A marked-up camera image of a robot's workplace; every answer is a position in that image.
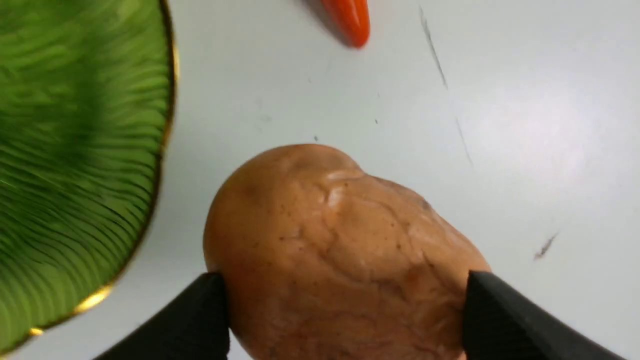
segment potato skin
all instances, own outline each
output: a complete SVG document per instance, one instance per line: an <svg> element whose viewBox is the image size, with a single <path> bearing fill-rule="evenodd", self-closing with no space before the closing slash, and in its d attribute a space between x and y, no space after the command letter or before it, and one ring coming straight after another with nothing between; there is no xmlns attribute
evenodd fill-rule
<svg viewBox="0 0 640 360"><path fill-rule="evenodd" d="M218 191L204 234L231 328L267 359L457 359L479 251L415 192L321 145L272 149Z"/></svg>

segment brown potato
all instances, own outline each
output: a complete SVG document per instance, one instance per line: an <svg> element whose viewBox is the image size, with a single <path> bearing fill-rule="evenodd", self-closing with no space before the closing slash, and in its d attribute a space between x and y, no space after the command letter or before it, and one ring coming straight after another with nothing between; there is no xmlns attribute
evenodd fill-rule
<svg viewBox="0 0 640 360"><path fill-rule="evenodd" d="M258 360L457 359L468 271L490 269L420 195L320 145L236 170L204 251Z"/></svg>

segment pencil mark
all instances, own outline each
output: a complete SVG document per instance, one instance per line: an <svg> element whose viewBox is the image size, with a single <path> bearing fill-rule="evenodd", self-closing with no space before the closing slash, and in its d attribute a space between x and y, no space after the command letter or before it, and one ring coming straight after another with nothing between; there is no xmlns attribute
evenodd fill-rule
<svg viewBox="0 0 640 360"><path fill-rule="evenodd" d="M431 56L433 57L433 61L435 61L436 66L438 67L438 72L440 73L442 84L448 90L449 84L447 83L447 78L444 76L444 71L442 71L442 65L440 64L440 59L438 57L438 53L436 52L436 47L433 45L433 39L431 39L431 30L429 29L427 16L424 14L424 9L422 8L422 6L420 6L420 22L422 23L422 31L427 37L427 43L429 44L429 49L431 50Z"/></svg>
<svg viewBox="0 0 640 360"><path fill-rule="evenodd" d="M540 249L540 251L538 251L536 253L536 255L533 257L533 261L540 260L540 259L544 258L545 255L547 255L547 252L549 251L549 248L551 248L551 245L553 245L553 243L556 240L556 238L558 237L558 235L560 235L560 231L555 233L553 236L551 236L547 240L547 242L544 244L544 246L542 246L542 249Z"/></svg>
<svg viewBox="0 0 640 360"><path fill-rule="evenodd" d="M471 159L471 154L469 154L467 141L465 140L465 135L462 132L462 127L460 126L460 119L458 119L458 117L456 117L456 127L458 128L458 135L460 136L460 140L462 140L462 146L465 148L465 154L467 155L467 160L469 160L471 167L475 167L474 161Z"/></svg>
<svg viewBox="0 0 640 360"><path fill-rule="evenodd" d="M328 75L331 70L333 70L333 60L329 60L329 62L327 62L326 67L324 68L324 74Z"/></svg>

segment black mark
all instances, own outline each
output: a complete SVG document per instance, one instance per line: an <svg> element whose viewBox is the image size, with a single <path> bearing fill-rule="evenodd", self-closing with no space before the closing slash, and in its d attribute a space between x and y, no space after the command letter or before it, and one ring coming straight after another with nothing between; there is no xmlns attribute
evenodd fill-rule
<svg viewBox="0 0 640 360"><path fill-rule="evenodd" d="M538 251L538 253L536 253L536 255L533 257L533 261L540 260L540 259L544 258L545 255L547 255L547 252L549 251L549 248L551 248L551 245L553 245L553 243L556 240L556 238L558 237L558 235L560 235L560 231L555 233L553 236L551 236L547 240L545 245L542 246L542 249L540 249L540 251Z"/></svg>
<svg viewBox="0 0 640 360"><path fill-rule="evenodd" d="M422 31L424 32L424 35L427 37L427 43L429 44L429 48L431 49L431 56L433 57L433 61L435 61L436 66L438 67L440 78L442 78L442 84L446 89L449 89L449 84L447 84L447 78L444 76L444 71L442 71L442 65L440 64L438 53L436 52L436 48L433 45L433 40L431 39L431 30L429 30L429 23L427 22L427 17L424 14L424 9L422 9L421 6L420 6L420 22L422 23Z"/></svg>
<svg viewBox="0 0 640 360"><path fill-rule="evenodd" d="M471 164L471 167L474 166L474 161L471 160L471 154L469 154L469 148L467 147L467 141L465 140L465 135L462 133L462 127L460 126L460 119L456 117L456 127L458 128L458 135L460 135L460 140L462 140L462 146L465 148L465 154L467 155L467 160Z"/></svg>

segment dark speck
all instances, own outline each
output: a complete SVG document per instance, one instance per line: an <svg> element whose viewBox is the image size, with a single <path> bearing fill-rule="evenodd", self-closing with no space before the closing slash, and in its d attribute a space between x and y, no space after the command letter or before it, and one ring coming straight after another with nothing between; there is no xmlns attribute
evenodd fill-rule
<svg viewBox="0 0 640 360"><path fill-rule="evenodd" d="M558 235L560 234L560 231L558 231L556 234L554 234L553 236L551 236L547 242L544 244L544 246L542 246L542 249L540 249L540 251L538 251L538 253L536 253L536 255L533 257L533 260L540 260L542 258L545 257L545 255L547 255L547 252L549 251L549 248L551 248L551 245L553 245L554 241L556 240L556 238L558 237Z"/></svg>

